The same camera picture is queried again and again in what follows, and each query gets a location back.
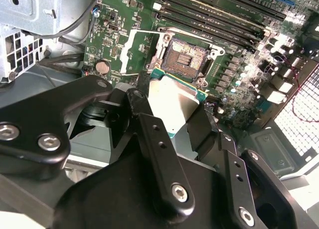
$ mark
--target capacitor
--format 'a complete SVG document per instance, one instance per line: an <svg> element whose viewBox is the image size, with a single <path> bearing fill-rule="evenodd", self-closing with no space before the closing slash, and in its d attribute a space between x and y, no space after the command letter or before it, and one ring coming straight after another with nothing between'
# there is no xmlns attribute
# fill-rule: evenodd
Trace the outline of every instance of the capacitor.
<svg viewBox="0 0 319 229"><path fill-rule="evenodd" d="M246 77L247 77L247 73L244 72L244 71L239 71L239 72L238 72L238 75L239 75L241 78L246 78Z"/></svg>
<svg viewBox="0 0 319 229"><path fill-rule="evenodd" d="M266 45L266 49L268 49L270 51L270 53L274 53L276 52L276 48L274 46L272 46L271 44L267 44Z"/></svg>
<svg viewBox="0 0 319 229"><path fill-rule="evenodd" d="M279 47L280 46L280 41L279 40L277 40L277 39L275 39L275 38L271 38L270 40L269 40L269 43L271 43L273 46L275 46L275 47Z"/></svg>
<svg viewBox="0 0 319 229"><path fill-rule="evenodd" d="M227 102L227 97L224 95L224 96L222 96L221 97L221 101L223 102L223 103L226 103Z"/></svg>
<svg viewBox="0 0 319 229"><path fill-rule="evenodd" d="M110 71L110 63L108 61L99 61L95 65L96 71L98 71L100 74L107 74Z"/></svg>
<svg viewBox="0 0 319 229"><path fill-rule="evenodd" d="M231 108L229 111L230 111L231 115L235 115L235 113L236 113L236 109L235 108Z"/></svg>
<svg viewBox="0 0 319 229"><path fill-rule="evenodd" d="M260 99L260 94L258 93L258 92L256 92L256 91L254 91L254 96L257 98L257 99Z"/></svg>
<svg viewBox="0 0 319 229"><path fill-rule="evenodd" d="M236 86L240 86L241 85L241 80L238 79L238 78L235 78L234 79L234 83L235 83Z"/></svg>
<svg viewBox="0 0 319 229"><path fill-rule="evenodd" d="M236 93L236 88L231 86L231 87L229 88L229 91L230 91L231 93Z"/></svg>
<svg viewBox="0 0 319 229"><path fill-rule="evenodd" d="M287 54L292 54L294 53L294 50L286 45L281 46L281 48L287 53Z"/></svg>
<svg viewBox="0 0 319 229"><path fill-rule="evenodd" d="M247 63L243 63L242 67L244 68L245 71L249 71L252 69L252 66Z"/></svg>
<svg viewBox="0 0 319 229"><path fill-rule="evenodd" d="M255 80L251 80L250 82L255 88L259 87L259 84Z"/></svg>
<svg viewBox="0 0 319 229"><path fill-rule="evenodd" d="M268 73L271 75L271 76L274 76L276 74L276 72L273 70L273 69L269 69L268 70Z"/></svg>
<svg viewBox="0 0 319 229"><path fill-rule="evenodd" d="M104 25L104 26L108 26L109 23L110 23L110 21L109 21L108 19L105 19L105 20L103 21L103 25Z"/></svg>

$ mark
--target mesh panel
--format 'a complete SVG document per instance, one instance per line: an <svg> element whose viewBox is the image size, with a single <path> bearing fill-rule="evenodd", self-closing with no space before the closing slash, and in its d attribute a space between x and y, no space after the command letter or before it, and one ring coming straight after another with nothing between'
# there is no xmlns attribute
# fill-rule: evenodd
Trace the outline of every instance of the mesh panel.
<svg viewBox="0 0 319 229"><path fill-rule="evenodd" d="M294 110L302 119L319 121L319 68L302 85L295 98ZM300 156L310 148L319 153L319 123L298 119L292 112L292 100L279 113L275 122Z"/></svg>

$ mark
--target silver screw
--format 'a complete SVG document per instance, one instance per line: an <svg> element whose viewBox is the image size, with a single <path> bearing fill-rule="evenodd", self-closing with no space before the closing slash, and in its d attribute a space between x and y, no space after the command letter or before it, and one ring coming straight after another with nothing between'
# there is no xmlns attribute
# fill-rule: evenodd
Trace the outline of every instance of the silver screw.
<svg viewBox="0 0 319 229"><path fill-rule="evenodd" d="M38 145L46 151L55 151L60 147L61 142L57 137L49 134L40 137Z"/></svg>
<svg viewBox="0 0 319 229"><path fill-rule="evenodd" d="M184 187L181 185L173 185L171 188L171 191L173 193L173 196L181 203L184 203L187 201L187 191Z"/></svg>
<svg viewBox="0 0 319 229"><path fill-rule="evenodd" d="M105 82L100 81L100 80L98 81L98 85L103 87L103 88L106 88L108 86Z"/></svg>
<svg viewBox="0 0 319 229"><path fill-rule="evenodd" d="M164 35L164 39L165 39L165 40L170 40L170 35L169 35L169 34L165 34L165 35Z"/></svg>
<svg viewBox="0 0 319 229"><path fill-rule="evenodd" d="M94 16L94 18L98 18L98 17L100 17L100 13L97 12L97 11L95 11L95 12L93 13L93 16Z"/></svg>
<svg viewBox="0 0 319 229"><path fill-rule="evenodd" d="M224 138L226 138L228 141L231 141L231 137L227 134L224 134Z"/></svg>
<svg viewBox="0 0 319 229"><path fill-rule="evenodd" d="M253 157L253 159L258 160L258 156L255 153L250 153L250 155Z"/></svg>
<svg viewBox="0 0 319 229"><path fill-rule="evenodd" d="M10 141L17 138L20 134L19 129L10 124L0 125L0 140Z"/></svg>
<svg viewBox="0 0 319 229"><path fill-rule="evenodd" d="M244 208L239 208L239 215L241 219L250 227L255 224L253 216Z"/></svg>

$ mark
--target black cable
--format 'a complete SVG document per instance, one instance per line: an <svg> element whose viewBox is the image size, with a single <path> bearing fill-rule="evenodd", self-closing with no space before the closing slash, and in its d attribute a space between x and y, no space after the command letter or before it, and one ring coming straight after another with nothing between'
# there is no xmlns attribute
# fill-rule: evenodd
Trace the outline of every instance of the black cable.
<svg viewBox="0 0 319 229"><path fill-rule="evenodd" d="M62 60L49 61L49 62L39 62L39 64L49 65L49 64L56 64L56 63L72 63L72 62L81 62L81 61L83 61L83 58L78 57L78 58L62 59Z"/></svg>
<svg viewBox="0 0 319 229"><path fill-rule="evenodd" d="M58 37L61 37L63 35L66 35L66 34L72 32L73 30L75 30L84 21L86 15L88 13L91 13L91 10L94 8L96 3L97 3L97 0L92 0L90 2L89 6L81 14L81 16L76 21L74 21L70 26L68 26L65 29L61 30L59 33L51 34L51 35L39 35L39 34L31 33L31 35L34 36L34 37L43 38L43 39L58 38Z"/></svg>
<svg viewBox="0 0 319 229"><path fill-rule="evenodd" d="M74 59L74 58L83 58L84 54L83 53L74 53L74 54L67 54L67 55L63 55L63 56L58 56L58 57L54 57L54 58L44 58L43 60L41 60L39 63L55 63L57 61L61 61L64 59Z"/></svg>
<svg viewBox="0 0 319 229"><path fill-rule="evenodd" d="M53 82L53 80L51 79L50 75L42 68L40 67L40 69L42 70L43 74L45 75L45 77L50 81L50 83L52 84L52 86L54 88L56 88L55 83Z"/></svg>
<svg viewBox="0 0 319 229"><path fill-rule="evenodd" d="M79 45L79 44L84 43L86 41L86 39L89 37L89 35L90 35L90 33L91 33L92 29L93 29L94 22L95 22L94 21L94 15L92 15L92 20L91 20L88 32L86 33L86 35L81 40L79 40L77 42L73 42L73 41L61 36L61 37L59 37L59 41L63 42L63 43L66 43L66 44L69 44L71 46L75 46L75 45Z"/></svg>
<svg viewBox="0 0 319 229"><path fill-rule="evenodd" d="M79 51L84 51L84 49L85 49L85 46L84 46L84 45L72 44L72 42L71 42L69 39L64 38L64 37L62 37L62 36L59 37L59 42L68 44L68 45L72 46L73 48L75 48L75 49L77 49L77 50L79 50Z"/></svg>

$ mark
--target screw hole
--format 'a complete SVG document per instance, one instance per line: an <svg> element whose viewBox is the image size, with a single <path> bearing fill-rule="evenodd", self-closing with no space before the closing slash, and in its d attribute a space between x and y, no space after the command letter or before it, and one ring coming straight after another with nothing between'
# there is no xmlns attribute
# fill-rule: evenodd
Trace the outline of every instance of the screw hole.
<svg viewBox="0 0 319 229"><path fill-rule="evenodd" d="M109 119L112 123L116 122L119 119L119 115L117 113L111 113L109 115Z"/></svg>
<svg viewBox="0 0 319 229"><path fill-rule="evenodd" d="M13 3L14 5L18 5L18 4L19 4L19 0L12 0L12 3Z"/></svg>
<svg viewBox="0 0 319 229"><path fill-rule="evenodd" d="M240 182L244 181L239 175L236 175L236 177L237 177L238 181L240 181Z"/></svg>
<svg viewBox="0 0 319 229"><path fill-rule="evenodd" d="M237 162L234 162L237 168L240 168L240 165Z"/></svg>
<svg viewBox="0 0 319 229"><path fill-rule="evenodd" d="M153 129L156 130L156 131L159 131L160 127L158 125L153 125Z"/></svg>
<svg viewBox="0 0 319 229"><path fill-rule="evenodd" d="M159 146L160 146L161 148L166 148L166 145L165 145L165 143L163 143L163 142L159 142Z"/></svg>

